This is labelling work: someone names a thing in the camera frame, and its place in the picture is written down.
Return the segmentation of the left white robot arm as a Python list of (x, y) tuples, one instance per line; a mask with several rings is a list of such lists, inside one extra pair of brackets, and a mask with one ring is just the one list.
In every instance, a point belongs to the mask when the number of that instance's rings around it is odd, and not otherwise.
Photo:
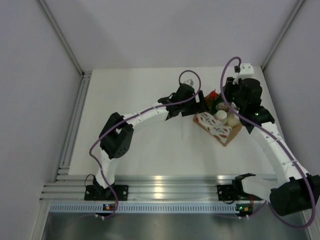
[(113, 187), (111, 185), (115, 182), (116, 159), (123, 157), (128, 152), (135, 132), (178, 115), (185, 117), (208, 110), (203, 91), (195, 91), (191, 85), (181, 83), (176, 92), (160, 98), (145, 110), (125, 115), (120, 115), (118, 112), (113, 113), (99, 135), (102, 159), (99, 164), (100, 170), (93, 180), (93, 184), (97, 186), (96, 195), (102, 200), (107, 200), (112, 196)]

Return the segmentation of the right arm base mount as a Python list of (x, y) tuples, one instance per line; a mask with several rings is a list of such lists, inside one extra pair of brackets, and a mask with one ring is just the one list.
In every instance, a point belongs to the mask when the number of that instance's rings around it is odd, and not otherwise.
[(231, 184), (217, 185), (216, 188), (219, 201), (232, 204), (240, 199)]

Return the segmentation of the burlap canvas bag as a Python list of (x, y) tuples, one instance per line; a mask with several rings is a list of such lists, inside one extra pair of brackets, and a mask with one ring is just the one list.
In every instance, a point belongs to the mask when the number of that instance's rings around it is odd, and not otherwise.
[[(230, 107), (232, 107), (232, 109), (236, 112), (239, 111), (234, 103), (229, 103), (228, 107), (229, 110), (227, 112), (227, 116), (229, 114), (233, 114), (233, 112), (230, 110)], [(220, 121), (215, 119), (214, 115), (215, 114), (211, 114), (211, 107), (209, 107), (208, 112), (195, 114), (193, 117), (193, 122), (213, 136), (225, 147), (240, 132), (242, 129), (242, 124), (240, 123), (238, 126), (232, 128), (228, 126), (227, 123), (221, 124)]]

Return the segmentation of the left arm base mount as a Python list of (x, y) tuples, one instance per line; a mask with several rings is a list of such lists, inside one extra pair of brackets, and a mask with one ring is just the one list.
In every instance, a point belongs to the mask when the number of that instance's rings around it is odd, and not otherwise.
[[(119, 201), (127, 201), (129, 194), (129, 186), (124, 184), (112, 184), (114, 192), (116, 193), (117, 199)], [(100, 186), (96, 180), (93, 178), (92, 184), (85, 187), (84, 194), (85, 201), (115, 201), (116, 197), (112, 190), (107, 187), (103, 188)]]

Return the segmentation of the cream squeeze bottle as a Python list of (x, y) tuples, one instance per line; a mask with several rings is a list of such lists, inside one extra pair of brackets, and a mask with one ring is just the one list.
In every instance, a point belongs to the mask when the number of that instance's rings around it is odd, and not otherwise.
[(237, 115), (235, 115), (234, 113), (230, 113), (227, 116), (227, 125), (230, 126), (231, 128), (235, 128), (236, 126), (238, 126), (240, 124), (240, 119)]

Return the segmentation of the dark sauce bottle red cap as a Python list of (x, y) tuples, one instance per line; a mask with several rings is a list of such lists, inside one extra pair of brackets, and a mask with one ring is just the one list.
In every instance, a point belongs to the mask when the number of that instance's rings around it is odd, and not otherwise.
[(212, 102), (211, 108), (210, 108), (210, 113), (214, 115), (218, 111), (229, 111), (228, 105), (225, 103), (224, 99), (222, 98), (221, 95), (218, 95), (215, 100)]

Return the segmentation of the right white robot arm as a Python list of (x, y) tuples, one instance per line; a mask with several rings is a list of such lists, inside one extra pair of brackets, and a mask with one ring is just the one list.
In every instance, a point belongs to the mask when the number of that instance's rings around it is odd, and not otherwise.
[(320, 177), (311, 175), (289, 150), (281, 137), (275, 119), (262, 106), (262, 87), (254, 78), (226, 79), (222, 95), (237, 107), (240, 123), (258, 143), (271, 164), (276, 184), (253, 173), (237, 176), (233, 181), (233, 194), (244, 199), (254, 195), (267, 201), (281, 217), (314, 209), (320, 197)]

